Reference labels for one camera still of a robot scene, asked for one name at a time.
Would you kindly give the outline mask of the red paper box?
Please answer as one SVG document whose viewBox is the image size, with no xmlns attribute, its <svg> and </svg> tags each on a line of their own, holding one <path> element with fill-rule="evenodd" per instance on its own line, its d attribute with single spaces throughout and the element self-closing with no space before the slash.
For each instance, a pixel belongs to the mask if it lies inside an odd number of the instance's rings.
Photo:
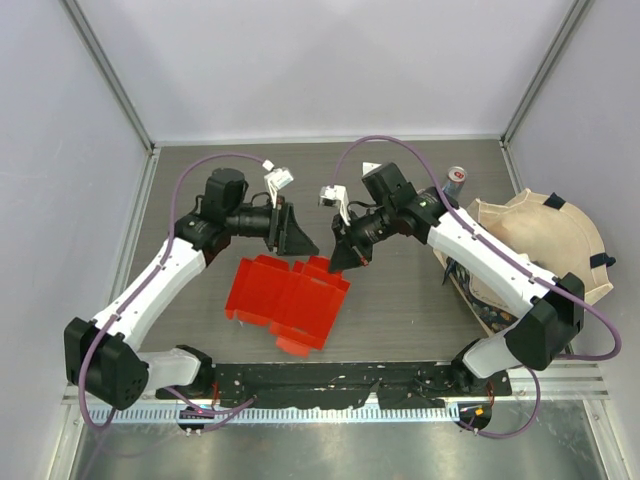
<svg viewBox="0 0 640 480">
<path fill-rule="evenodd" d="M 329 260 L 305 262 L 259 255 L 240 261 L 227 302 L 228 319 L 265 327 L 284 352 L 306 357 L 321 351 L 350 288 Z"/>
</svg>

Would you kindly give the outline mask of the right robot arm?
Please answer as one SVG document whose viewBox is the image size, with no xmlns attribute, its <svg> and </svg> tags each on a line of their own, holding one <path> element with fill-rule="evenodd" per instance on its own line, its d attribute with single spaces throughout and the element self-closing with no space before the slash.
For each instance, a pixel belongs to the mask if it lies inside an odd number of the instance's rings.
<svg viewBox="0 0 640 480">
<path fill-rule="evenodd" d="M 368 265 L 375 244 L 402 234 L 461 264 L 516 317 L 512 326 L 472 342 L 452 360 L 455 390 L 475 394 L 492 375 L 513 367 L 542 371 L 579 333 L 584 284 L 576 275 L 559 278 L 529 263 L 436 187 L 416 190 L 392 162 L 369 171 L 362 182 L 373 200 L 363 216 L 350 212 L 345 187 L 320 190 L 320 204 L 339 210 L 332 220 L 330 272 Z"/>
</svg>

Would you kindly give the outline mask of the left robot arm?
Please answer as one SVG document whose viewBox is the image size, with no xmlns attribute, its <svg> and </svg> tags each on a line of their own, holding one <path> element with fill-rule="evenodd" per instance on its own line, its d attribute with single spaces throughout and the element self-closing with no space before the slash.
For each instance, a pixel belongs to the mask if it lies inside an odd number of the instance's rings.
<svg viewBox="0 0 640 480">
<path fill-rule="evenodd" d="M 211 391 L 208 355 L 188 346 L 147 354 L 139 349 L 176 295 L 232 238 L 261 239 L 278 256 L 318 254 L 298 225 L 292 203 L 280 193 L 292 182 L 291 172 L 271 163 L 264 167 L 265 203 L 246 201 L 248 183 L 241 171 L 214 170 L 194 208 L 171 219 L 168 238 L 127 289 L 92 319 L 70 321 L 64 330 L 66 375 L 81 399 L 92 395 L 122 411 L 150 390 L 178 387 L 193 399 Z"/>
</svg>

